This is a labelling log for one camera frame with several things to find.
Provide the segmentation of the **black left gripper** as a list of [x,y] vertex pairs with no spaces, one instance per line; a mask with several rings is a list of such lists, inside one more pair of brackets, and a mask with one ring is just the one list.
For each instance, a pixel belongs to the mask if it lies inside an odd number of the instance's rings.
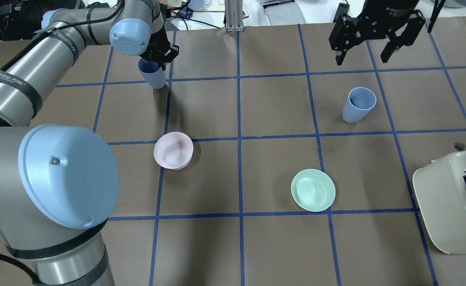
[[157,31],[150,36],[146,48],[146,60],[157,63],[163,71],[166,71],[168,64],[175,60],[179,54],[180,47],[169,42],[165,30]]

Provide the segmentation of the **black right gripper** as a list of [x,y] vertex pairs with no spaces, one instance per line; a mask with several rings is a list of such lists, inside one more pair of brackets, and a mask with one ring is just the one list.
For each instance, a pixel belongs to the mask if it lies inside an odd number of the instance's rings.
[[349,4],[340,2],[328,38],[336,64],[341,66],[347,51],[367,40],[389,40],[381,52],[382,63],[396,50],[411,46],[426,21],[417,4],[418,0],[366,0],[360,14],[352,17]]

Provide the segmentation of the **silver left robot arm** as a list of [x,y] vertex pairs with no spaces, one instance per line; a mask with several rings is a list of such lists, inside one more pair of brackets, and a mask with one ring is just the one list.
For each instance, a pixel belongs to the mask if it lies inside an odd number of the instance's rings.
[[0,233],[34,286],[113,286],[101,230],[117,203],[119,173],[108,144],[89,129],[29,127],[84,49],[108,45],[162,71],[179,53],[157,0],[116,8],[57,9],[0,69]]

